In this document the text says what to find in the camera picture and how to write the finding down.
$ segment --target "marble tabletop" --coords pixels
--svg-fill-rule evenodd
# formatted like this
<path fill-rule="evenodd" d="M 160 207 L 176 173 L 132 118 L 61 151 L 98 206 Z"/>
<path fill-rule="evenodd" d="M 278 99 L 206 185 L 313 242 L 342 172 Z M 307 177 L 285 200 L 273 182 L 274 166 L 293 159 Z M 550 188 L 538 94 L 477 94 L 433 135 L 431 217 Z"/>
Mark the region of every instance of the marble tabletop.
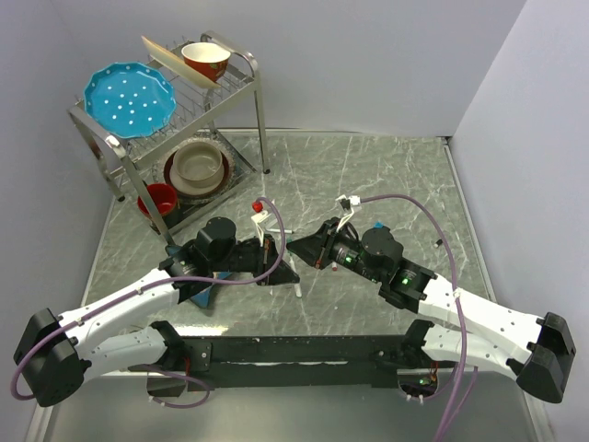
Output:
<path fill-rule="evenodd" d="M 226 137 L 259 165 L 256 136 Z M 343 193 L 406 193 L 430 209 L 448 236 L 459 285 L 489 297 L 442 139 L 269 133 L 268 141 L 271 174 L 255 175 L 244 191 L 180 231 L 178 243 L 193 238 L 217 215 L 235 221 L 237 238 L 253 236 L 251 203 L 260 195 L 275 199 L 286 228 L 295 230 L 293 238 L 300 238 L 341 215 L 334 199 Z M 436 232 L 416 206 L 405 201 L 363 204 L 352 220 L 361 235 L 376 221 L 390 227 L 408 259 L 449 277 L 444 248 L 433 246 Z M 136 281 L 166 257 L 164 241 L 147 227 L 132 198 L 115 202 L 107 223 L 86 304 Z M 185 336 L 402 334 L 417 317 L 387 304 L 378 296 L 377 285 L 354 273 L 317 271 L 296 257 L 294 262 L 302 298 L 295 296 L 291 285 L 217 286 L 208 309 L 184 302 L 133 326 L 168 320 Z"/>

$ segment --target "beige bowl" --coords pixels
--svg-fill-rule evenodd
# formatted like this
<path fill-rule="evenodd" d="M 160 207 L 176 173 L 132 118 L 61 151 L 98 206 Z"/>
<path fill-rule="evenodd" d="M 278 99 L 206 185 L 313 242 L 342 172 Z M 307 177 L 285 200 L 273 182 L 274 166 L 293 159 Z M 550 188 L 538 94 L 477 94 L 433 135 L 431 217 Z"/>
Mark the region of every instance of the beige bowl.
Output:
<path fill-rule="evenodd" d="M 191 187 L 204 188 L 223 179 L 223 155 L 206 141 L 192 141 L 178 149 L 172 168 Z"/>

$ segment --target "red cup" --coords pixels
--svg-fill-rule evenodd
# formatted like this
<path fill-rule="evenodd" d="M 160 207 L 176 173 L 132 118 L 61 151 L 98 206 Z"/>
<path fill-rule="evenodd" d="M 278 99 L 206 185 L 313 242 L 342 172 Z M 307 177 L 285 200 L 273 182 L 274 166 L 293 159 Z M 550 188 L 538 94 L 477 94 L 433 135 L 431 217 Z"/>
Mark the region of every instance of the red cup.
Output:
<path fill-rule="evenodd" d="M 191 43 L 182 48 L 184 63 L 217 81 L 227 68 L 231 52 L 214 43 Z"/>
<path fill-rule="evenodd" d="M 175 226 L 179 221 L 179 203 L 178 195 L 176 190 L 169 184 L 164 182 L 156 182 L 155 184 L 149 184 L 147 191 L 151 195 L 152 200 L 156 204 L 157 211 L 164 218 L 168 227 Z M 137 199 L 137 207 L 142 214 L 151 219 L 147 207 L 141 198 Z"/>

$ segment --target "polka dot plate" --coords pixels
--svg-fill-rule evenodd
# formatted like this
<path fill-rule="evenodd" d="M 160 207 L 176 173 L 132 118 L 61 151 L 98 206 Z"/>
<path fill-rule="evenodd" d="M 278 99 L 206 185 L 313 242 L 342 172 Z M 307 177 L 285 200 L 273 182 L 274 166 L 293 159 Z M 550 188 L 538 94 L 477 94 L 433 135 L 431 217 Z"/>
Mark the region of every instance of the polka dot plate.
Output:
<path fill-rule="evenodd" d="M 84 89 L 86 113 L 120 138 L 149 136 L 176 109 L 174 88 L 157 69 L 115 63 L 92 75 Z"/>

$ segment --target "rack shelf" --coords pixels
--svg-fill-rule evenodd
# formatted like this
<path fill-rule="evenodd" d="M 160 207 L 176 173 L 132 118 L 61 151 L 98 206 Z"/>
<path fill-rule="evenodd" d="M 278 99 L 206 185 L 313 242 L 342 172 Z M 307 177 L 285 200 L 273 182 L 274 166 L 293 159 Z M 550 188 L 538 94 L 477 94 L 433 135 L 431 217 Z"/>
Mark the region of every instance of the rack shelf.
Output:
<path fill-rule="evenodd" d="M 266 153 L 266 128 L 258 63 L 250 52 L 239 48 L 215 32 L 204 32 L 201 36 L 201 41 L 212 41 L 230 51 L 232 55 L 242 58 L 249 66 L 250 73 L 246 74 L 242 72 L 232 63 L 232 59 L 230 59 L 225 74 L 217 80 L 217 84 L 220 87 L 202 89 L 168 70 L 157 60 L 151 60 L 147 65 L 155 69 L 160 69 L 166 79 L 174 86 L 177 102 L 177 108 L 169 124 L 163 129 L 155 131 L 151 136 L 131 140 L 119 139 L 106 131 L 84 111 L 83 100 L 79 100 L 68 110 L 75 127 L 92 151 L 98 163 L 98 168 L 115 197 L 119 201 L 124 200 L 125 193 L 128 192 L 124 192 L 123 189 L 128 188 L 128 184 L 131 184 L 134 188 L 133 197 L 136 194 L 144 201 L 156 227 L 156 231 L 161 233 L 168 244 L 175 244 L 172 237 L 173 233 L 215 205 L 218 205 L 229 194 L 236 192 L 245 183 L 247 175 L 258 172 L 237 149 L 227 142 L 214 125 L 214 119 L 234 108 L 250 94 L 254 95 L 256 116 L 258 117 L 261 170 L 264 173 L 270 172 Z M 181 44 L 175 43 L 174 48 L 170 50 L 181 57 L 182 48 L 190 43 L 192 41 L 184 41 Z M 206 204 L 195 204 L 194 207 L 184 207 L 182 211 L 184 217 L 180 223 L 174 227 L 168 227 L 162 216 L 158 213 L 156 205 L 145 188 L 145 171 L 151 169 L 155 162 L 167 155 L 179 143 L 194 136 L 204 127 L 208 127 L 208 131 L 212 137 L 223 141 L 229 149 L 232 149 L 232 153 L 237 158 L 236 171 L 240 179 L 236 180 L 235 185 L 230 189 L 226 189 L 219 195 L 216 195 L 217 198 L 214 200 Z M 120 160 L 121 164 L 115 170 L 109 170 L 106 158 L 97 143 L 97 139 L 103 142 L 108 149 L 112 150 Z"/>

